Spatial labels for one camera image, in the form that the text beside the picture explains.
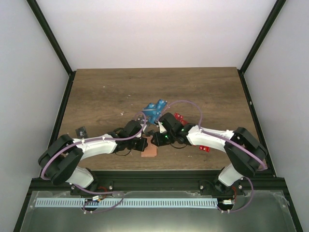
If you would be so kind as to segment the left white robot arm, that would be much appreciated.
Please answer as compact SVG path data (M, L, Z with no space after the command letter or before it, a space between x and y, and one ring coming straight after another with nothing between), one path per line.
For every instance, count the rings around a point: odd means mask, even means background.
M142 137L146 124L135 120L102 136L88 139L72 139L60 136L38 159L42 168L41 178L55 186L71 183L87 195L98 191L98 180L90 169L79 166L80 161L101 154L112 154L125 149L144 151L147 140Z

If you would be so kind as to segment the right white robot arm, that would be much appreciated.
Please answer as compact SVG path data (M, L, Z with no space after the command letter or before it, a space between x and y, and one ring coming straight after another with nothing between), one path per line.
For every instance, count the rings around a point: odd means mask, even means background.
M213 182L217 193L227 194L232 185L244 178L252 178L257 171L265 170L267 150L246 129L212 130L193 123L182 124L171 113L158 121L159 132L155 132L151 143L165 146L178 142L192 146L206 146L227 154L230 164L224 167Z

